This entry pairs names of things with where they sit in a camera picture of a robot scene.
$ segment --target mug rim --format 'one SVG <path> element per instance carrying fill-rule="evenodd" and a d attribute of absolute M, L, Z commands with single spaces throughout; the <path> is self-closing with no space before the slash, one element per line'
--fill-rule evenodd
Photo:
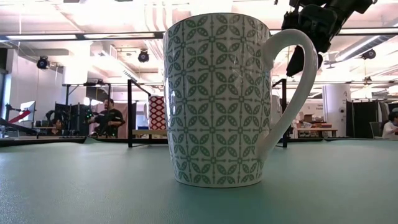
<path fill-rule="evenodd" d="M 190 18 L 193 18 L 193 17 L 205 16 L 205 15 L 212 15 L 212 14 L 232 14 L 232 15 L 239 15 L 239 16 L 247 16 L 247 17 L 250 17 L 250 18 L 252 18 L 252 19 L 254 19 L 254 20 L 256 20 L 256 21 L 261 22 L 261 23 L 266 27 L 266 29 L 267 29 L 269 35 L 271 36 L 271 32 L 270 32 L 270 30 L 269 30 L 267 24 L 263 23 L 261 20 L 255 18 L 255 17 L 249 16 L 249 15 L 246 15 L 246 14 L 235 13 L 235 12 L 209 12 L 209 13 L 199 14 L 199 15 L 195 15 L 195 16 L 190 16 L 190 17 L 187 17 L 187 18 L 185 18 L 185 19 L 182 19 L 182 20 L 176 22 L 175 24 L 173 24 L 171 27 L 169 27 L 169 28 L 165 31 L 164 38 L 167 37 L 167 35 L 166 35 L 167 32 L 168 32 L 171 28 L 174 28 L 177 24 L 179 24 L 179 23 L 181 23 L 181 22 L 185 22 L 186 20 L 188 20 L 188 19 L 190 19 Z"/>

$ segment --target red patterned box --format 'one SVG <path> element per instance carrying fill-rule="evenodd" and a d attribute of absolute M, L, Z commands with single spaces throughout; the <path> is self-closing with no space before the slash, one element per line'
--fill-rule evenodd
<path fill-rule="evenodd" d="M 163 96 L 149 97 L 149 129 L 166 129 L 166 116 Z"/>

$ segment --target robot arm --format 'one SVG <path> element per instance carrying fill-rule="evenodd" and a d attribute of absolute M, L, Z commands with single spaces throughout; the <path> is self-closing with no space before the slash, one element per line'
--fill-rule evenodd
<path fill-rule="evenodd" d="M 330 41 L 339 33 L 352 13 L 365 13 L 373 0 L 290 0 L 293 12 L 286 12 L 282 30 L 298 29 L 308 35 L 317 52 L 327 52 Z M 318 55 L 318 66 L 322 64 L 322 56 Z M 287 76 L 301 72 L 304 54 L 301 47 L 294 50 L 287 66 Z"/>

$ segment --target person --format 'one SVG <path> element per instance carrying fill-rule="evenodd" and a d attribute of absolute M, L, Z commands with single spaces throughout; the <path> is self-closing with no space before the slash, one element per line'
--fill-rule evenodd
<path fill-rule="evenodd" d="M 381 124 L 383 130 L 383 139 L 398 140 L 398 112 L 391 112 L 388 115 L 388 121 Z"/>
<path fill-rule="evenodd" d="M 107 135 L 108 137 L 117 138 L 118 129 L 125 122 L 123 120 L 122 112 L 114 108 L 114 101 L 112 99 L 104 101 L 105 110 L 98 113 L 89 120 L 89 124 L 98 123 L 99 126 L 96 128 L 98 135 Z"/>
<path fill-rule="evenodd" d="M 51 120 L 52 129 L 47 133 L 50 136 L 61 136 L 62 135 L 62 121 L 58 118 Z"/>

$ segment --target chair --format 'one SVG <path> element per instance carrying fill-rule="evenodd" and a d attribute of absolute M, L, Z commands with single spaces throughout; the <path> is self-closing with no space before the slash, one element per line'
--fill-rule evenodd
<path fill-rule="evenodd" d="M 381 131 L 381 123 L 380 122 L 369 122 L 372 129 L 372 134 L 374 139 L 381 139 L 382 131 Z"/>

